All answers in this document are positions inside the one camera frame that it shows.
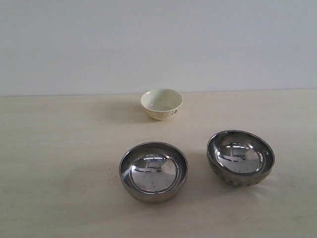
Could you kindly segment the smooth stainless steel bowl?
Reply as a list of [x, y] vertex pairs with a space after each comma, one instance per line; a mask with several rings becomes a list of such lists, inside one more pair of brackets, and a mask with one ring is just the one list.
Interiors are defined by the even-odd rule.
[[162, 204], [183, 188], [188, 176], [188, 161], [177, 147], [151, 141], [127, 151], [118, 171], [131, 197], [142, 203]]

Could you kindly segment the cream ceramic floral bowl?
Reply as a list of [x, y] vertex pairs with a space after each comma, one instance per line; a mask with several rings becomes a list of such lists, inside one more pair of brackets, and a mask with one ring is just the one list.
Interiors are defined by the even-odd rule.
[[141, 96], [140, 103], [149, 117], [165, 120], [178, 113], [183, 96], [172, 89], [153, 89]]

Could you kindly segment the ribbed stainless steel bowl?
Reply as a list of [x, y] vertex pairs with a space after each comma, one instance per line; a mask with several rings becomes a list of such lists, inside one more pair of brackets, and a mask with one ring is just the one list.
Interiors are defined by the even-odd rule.
[[236, 187], [260, 183], [275, 163], [269, 144], [242, 130], [224, 130], [213, 135], [207, 143], [207, 158], [215, 175]]

